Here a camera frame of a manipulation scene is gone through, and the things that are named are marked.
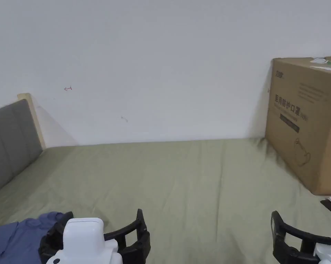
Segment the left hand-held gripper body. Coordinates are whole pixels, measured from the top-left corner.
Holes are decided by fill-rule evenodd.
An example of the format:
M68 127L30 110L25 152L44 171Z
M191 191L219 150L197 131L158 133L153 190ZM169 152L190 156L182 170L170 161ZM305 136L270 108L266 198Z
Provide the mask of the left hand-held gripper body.
M105 241L104 223L99 218L73 218L63 232L63 249L49 264L121 264L115 239Z

